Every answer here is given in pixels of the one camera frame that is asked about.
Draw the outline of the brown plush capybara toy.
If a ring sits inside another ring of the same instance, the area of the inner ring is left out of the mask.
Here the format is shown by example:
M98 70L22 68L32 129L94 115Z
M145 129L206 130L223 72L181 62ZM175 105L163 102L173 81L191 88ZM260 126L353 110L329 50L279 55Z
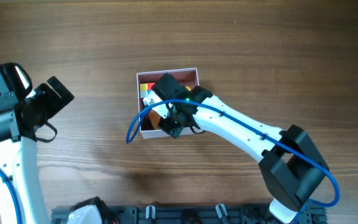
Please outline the brown plush capybara toy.
M160 129L159 122L161 120L161 116L154 110L150 110L148 116L152 127L154 129Z

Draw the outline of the white cardboard box pink interior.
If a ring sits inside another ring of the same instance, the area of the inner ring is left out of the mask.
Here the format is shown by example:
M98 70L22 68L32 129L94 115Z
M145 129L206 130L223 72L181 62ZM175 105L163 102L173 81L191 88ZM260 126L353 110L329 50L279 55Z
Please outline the white cardboard box pink interior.
M197 68L182 68L174 70L160 70L153 72L139 72L136 74L137 93L138 93L138 111L141 112L145 105L143 103L140 85L143 83L154 83L158 81L165 73L171 74L181 85L194 88L199 85L199 77ZM145 119L139 129L144 139L169 137L168 134L160 129L153 129L150 120Z

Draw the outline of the multicoloured puzzle cube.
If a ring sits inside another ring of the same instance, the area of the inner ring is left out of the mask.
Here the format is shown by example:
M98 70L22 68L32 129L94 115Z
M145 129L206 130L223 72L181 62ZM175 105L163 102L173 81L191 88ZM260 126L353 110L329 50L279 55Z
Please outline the multicoloured puzzle cube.
M154 83L141 83L139 85L140 98L145 98L151 91Z

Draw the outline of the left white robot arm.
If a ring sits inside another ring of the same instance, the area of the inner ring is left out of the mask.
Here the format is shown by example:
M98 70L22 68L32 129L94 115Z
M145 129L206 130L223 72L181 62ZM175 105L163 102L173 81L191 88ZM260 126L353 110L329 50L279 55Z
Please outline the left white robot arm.
M0 64L0 217L3 223L50 223L37 166L36 131L74 99L55 77L33 88L18 63Z

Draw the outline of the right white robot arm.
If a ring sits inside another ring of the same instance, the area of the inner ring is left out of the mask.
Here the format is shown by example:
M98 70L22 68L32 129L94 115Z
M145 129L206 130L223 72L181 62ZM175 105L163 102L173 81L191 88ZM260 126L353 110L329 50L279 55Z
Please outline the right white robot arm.
M173 138L185 127L221 136L252 157L273 197L269 212L281 223L294 221L324 179L328 165L308 133L258 122L226 105L209 90L188 88L165 73L143 103L157 112L160 128Z

